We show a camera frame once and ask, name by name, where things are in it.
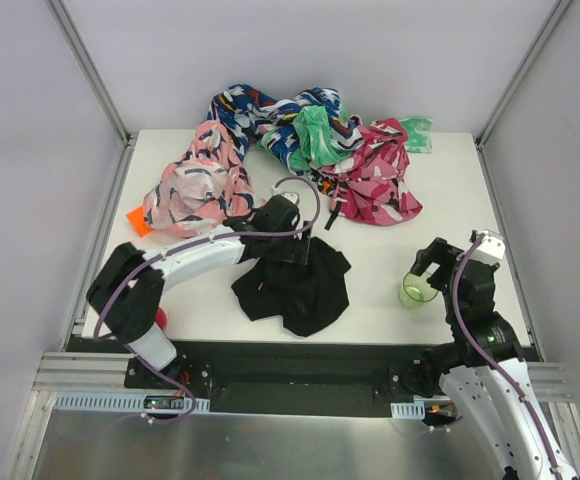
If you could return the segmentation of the blue patterned cloth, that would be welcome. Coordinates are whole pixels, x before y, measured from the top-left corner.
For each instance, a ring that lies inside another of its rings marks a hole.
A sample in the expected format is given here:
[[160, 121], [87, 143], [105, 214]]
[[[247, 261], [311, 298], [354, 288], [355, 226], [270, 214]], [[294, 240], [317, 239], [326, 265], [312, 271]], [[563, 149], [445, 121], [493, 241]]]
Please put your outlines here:
[[314, 87], [291, 99], [275, 99], [247, 84], [235, 84], [212, 98], [207, 118], [223, 124], [243, 158], [268, 130], [288, 125], [301, 108], [312, 105], [349, 115], [335, 89]]

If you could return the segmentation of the green transparent cup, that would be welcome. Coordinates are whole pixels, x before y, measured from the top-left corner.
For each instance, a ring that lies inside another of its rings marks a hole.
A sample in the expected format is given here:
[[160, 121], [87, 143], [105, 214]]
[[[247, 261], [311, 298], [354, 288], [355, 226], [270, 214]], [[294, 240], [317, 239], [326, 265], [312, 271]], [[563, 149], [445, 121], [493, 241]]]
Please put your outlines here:
[[431, 273], [425, 271], [421, 275], [407, 273], [402, 280], [398, 299], [402, 307], [413, 310], [423, 307], [432, 302], [438, 295], [428, 280]]

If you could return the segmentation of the aluminium frame post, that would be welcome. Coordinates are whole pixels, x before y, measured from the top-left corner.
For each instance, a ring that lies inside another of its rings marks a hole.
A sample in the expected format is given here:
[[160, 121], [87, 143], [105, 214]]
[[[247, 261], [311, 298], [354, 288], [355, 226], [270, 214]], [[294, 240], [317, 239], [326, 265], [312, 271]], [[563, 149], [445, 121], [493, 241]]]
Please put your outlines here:
[[512, 102], [517, 91], [530, 74], [541, 53], [554, 36], [566, 14], [575, 4], [575, 0], [558, 0], [555, 1], [550, 8], [545, 20], [542, 22], [538, 32], [534, 36], [513, 75], [506, 84], [503, 93], [495, 104], [495, 107], [489, 115], [484, 127], [475, 137], [475, 145], [478, 151], [484, 149], [499, 121], [506, 112], [508, 105]]
[[132, 140], [132, 132], [123, 121], [65, 2], [61, 0], [45, 0], [44, 3], [59, 27], [69, 50], [108, 122], [121, 143], [124, 146], [129, 145]]

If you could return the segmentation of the orange cube block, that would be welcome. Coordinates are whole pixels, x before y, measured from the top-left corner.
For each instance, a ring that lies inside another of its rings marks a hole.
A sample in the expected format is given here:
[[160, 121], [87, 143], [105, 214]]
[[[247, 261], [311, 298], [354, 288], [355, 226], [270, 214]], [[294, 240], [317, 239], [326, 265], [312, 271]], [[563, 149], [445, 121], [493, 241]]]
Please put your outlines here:
[[153, 231], [144, 218], [142, 207], [138, 207], [131, 212], [128, 212], [126, 214], [126, 219], [139, 237], [144, 237]]

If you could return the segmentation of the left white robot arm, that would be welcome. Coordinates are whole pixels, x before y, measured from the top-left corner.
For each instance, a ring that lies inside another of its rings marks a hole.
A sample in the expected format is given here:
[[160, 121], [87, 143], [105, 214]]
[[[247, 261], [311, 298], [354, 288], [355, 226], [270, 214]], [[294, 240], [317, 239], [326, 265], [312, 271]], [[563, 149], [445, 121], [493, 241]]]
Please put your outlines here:
[[177, 351], [156, 324], [162, 295], [206, 272], [251, 259], [305, 263], [311, 224], [299, 223], [298, 204], [296, 193], [283, 192], [254, 213], [195, 238], [147, 250], [131, 242], [118, 245], [86, 294], [99, 315], [93, 336], [106, 326], [131, 353], [164, 371]]

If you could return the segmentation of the light pink bird-print cloth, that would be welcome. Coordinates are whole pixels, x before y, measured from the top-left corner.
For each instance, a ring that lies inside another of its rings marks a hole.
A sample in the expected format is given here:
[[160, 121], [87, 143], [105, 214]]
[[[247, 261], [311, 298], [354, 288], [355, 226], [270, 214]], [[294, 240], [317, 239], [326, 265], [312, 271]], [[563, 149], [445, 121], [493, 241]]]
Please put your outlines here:
[[186, 239], [209, 232], [258, 206], [250, 177], [228, 130], [218, 121], [198, 126], [180, 160], [164, 169], [144, 197], [143, 221], [154, 231]]

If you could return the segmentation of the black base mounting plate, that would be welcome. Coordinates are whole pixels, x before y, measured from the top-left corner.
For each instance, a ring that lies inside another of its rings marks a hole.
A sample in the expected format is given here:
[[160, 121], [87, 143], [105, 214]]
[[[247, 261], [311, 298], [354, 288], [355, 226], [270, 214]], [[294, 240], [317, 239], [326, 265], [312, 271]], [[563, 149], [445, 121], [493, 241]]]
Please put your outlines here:
[[387, 418], [423, 345], [178, 341], [166, 375], [214, 413]]

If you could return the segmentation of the right aluminium frame post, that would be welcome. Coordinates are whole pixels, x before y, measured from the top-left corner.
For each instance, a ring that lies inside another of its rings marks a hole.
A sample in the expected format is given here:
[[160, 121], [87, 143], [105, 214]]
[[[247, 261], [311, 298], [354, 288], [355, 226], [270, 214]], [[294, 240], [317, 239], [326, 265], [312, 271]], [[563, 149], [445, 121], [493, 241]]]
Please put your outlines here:
[[478, 151], [484, 149], [499, 121], [506, 112], [508, 105], [512, 102], [517, 91], [530, 74], [541, 53], [554, 36], [566, 14], [575, 4], [575, 0], [558, 0], [555, 1], [550, 8], [545, 20], [542, 22], [538, 32], [534, 36], [513, 75], [506, 84], [503, 93], [495, 104], [495, 107], [489, 115], [484, 127], [475, 137], [475, 145]]

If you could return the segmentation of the left aluminium frame post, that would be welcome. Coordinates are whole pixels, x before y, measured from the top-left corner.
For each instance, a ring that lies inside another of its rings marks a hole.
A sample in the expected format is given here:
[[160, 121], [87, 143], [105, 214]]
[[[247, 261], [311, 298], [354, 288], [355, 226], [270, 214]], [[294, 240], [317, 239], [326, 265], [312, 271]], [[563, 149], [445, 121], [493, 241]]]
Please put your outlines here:
[[129, 145], [132, 140], [132, 132], [123, 121], [65, 2], [61, 0], [45, 0], [44, 3], [59, 27], [69, 50], [108, 122], [121, 143], [124, 146]]

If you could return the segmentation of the black cloth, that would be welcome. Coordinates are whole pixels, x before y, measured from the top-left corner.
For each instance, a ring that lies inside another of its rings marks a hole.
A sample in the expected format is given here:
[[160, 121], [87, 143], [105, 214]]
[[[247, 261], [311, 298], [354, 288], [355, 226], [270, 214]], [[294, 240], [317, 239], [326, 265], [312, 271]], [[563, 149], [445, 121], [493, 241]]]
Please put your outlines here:
[[251, 321], [273, 316], [298, 337], [334, 323], [349, 307], [345, 275], [351, 265], [324, 240], [311, 240], [304, 265], [260, 259], [231, 289]]

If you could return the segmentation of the green white cloth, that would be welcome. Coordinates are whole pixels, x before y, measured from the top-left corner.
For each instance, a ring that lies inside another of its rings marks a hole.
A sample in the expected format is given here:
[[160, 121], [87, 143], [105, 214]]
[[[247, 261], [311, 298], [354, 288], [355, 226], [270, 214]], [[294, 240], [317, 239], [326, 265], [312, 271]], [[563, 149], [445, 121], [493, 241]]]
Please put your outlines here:
[[433, 150], [429, 117], [387, 118], [365, 125], [358, 116], [336, 113], [324, 106], [305, 106], [288, 125], [268, 130], [258, 146], [290, 172], [331, 167], [346, 161], [366, 144], [395, 137], [409, 153]]

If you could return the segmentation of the magenta pink camo cloth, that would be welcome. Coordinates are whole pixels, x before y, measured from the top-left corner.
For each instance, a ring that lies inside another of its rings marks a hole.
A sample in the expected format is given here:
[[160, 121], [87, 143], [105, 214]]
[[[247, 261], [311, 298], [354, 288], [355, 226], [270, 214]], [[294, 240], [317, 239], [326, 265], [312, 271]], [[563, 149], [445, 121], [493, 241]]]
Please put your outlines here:
[[408, 133], [395, 118], [361, 128], [363, 143], [344, 161], [309, 171], [308, 178], [330, 198], [330, 229], [335, 220], [393, 226], [418, 216], [423, 205], [405, 184], [410, 165]]

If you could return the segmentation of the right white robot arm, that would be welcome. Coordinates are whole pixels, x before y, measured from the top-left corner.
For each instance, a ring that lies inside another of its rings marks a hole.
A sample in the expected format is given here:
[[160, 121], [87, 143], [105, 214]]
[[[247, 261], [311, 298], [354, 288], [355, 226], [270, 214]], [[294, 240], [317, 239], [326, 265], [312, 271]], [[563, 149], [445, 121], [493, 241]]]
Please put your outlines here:
[[452, 342], [430, 347], [401, 379], [430, 398], [443, 392], [484, 447], [499, 479], [575, 479], [534, 393], [514, 328], [495, 308], [504, 240], [476, 231], [462, 250], [442, 238], [417, 252], [411, 274], [444, 299]]

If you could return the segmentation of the red apple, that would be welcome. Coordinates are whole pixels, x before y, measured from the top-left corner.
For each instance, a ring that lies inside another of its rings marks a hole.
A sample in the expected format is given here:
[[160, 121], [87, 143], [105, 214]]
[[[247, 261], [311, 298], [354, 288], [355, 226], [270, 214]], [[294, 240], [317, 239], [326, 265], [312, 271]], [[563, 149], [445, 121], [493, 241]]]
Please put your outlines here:
[[155, 314], [155, 323], [161, 330], [165, 330], [167, 327], [168, 317], [165, 311], [161, 308], [157, 309]]

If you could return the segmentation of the aluminium front rail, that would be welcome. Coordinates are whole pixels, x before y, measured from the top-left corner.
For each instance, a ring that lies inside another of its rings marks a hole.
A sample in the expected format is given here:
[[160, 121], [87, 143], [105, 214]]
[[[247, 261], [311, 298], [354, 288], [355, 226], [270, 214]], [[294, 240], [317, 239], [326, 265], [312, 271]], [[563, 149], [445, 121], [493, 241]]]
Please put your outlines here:
[[[45, 352], [32, 390], [121, 391], [132, 358], [123, 353]], [[529, 362], [528, 373], [540, 402], [574, 402], [574, 390], [562, 364]]]

